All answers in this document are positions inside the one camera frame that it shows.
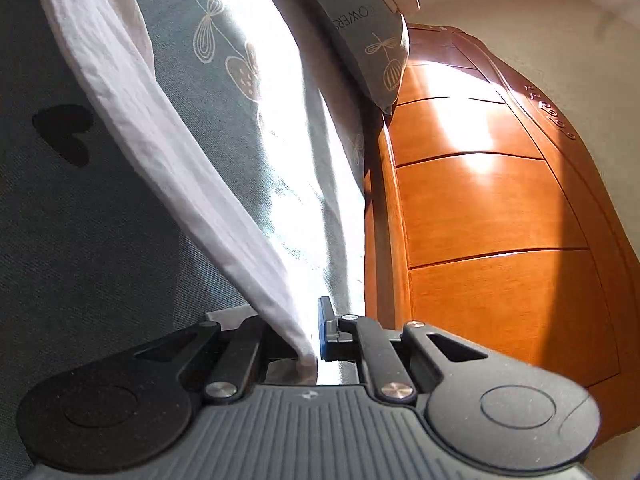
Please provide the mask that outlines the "white long-sleeve shirt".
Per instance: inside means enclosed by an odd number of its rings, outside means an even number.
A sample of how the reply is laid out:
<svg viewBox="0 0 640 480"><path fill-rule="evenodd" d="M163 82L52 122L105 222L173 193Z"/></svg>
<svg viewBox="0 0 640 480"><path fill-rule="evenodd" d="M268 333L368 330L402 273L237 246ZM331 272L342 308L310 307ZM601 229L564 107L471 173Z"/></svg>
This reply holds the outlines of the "white long-sleeve shirt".
<svg viewBox="0 0 640 480"><path fill-rule="evenodd" d="M65 61L126 159L200 251L297 354L317 358L278 254L186 128L155 77L137 0L40 0Z"/></svg>

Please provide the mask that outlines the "orange wooden headboard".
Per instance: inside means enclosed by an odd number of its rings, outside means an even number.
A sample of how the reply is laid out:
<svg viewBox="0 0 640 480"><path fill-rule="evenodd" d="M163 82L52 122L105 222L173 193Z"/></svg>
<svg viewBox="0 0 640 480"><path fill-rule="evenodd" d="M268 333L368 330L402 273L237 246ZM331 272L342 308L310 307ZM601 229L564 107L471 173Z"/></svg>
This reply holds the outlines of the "orange wooden headboard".
<svg viewBox="0 0 640 480"><path fill-rule="evenodd" d="M399 96L364 141L364 310L432 324L639 425L639 261L577 130L454 27L413 24Z"/></svg>

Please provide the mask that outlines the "grey floral bed sheet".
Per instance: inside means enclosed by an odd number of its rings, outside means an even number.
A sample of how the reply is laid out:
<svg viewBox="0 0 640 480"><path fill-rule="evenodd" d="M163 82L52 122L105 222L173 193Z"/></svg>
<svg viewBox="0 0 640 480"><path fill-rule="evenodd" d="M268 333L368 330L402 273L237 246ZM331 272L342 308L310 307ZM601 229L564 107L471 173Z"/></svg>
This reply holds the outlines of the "grey floral bed sheet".
<svg viewBox="0 0 640 480"><path fill-rule="evenodd" d="M303 0L1 0L2 477L40 380L210 312L362 312L362 177Z"/></svg>

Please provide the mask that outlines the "grey-green flower pillow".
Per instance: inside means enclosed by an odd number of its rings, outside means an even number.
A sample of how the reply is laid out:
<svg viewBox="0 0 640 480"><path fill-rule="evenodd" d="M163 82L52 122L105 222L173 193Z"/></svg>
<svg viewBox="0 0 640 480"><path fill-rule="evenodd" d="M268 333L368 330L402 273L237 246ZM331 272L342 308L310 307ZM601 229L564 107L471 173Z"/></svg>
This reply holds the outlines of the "grey-green flower pillow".
<svg viewBox="0 0 640 480"><path fill-rule="evenodd" d="M409 57L404 17L384 0L307 0L361 91L389 115Z"/></svg>

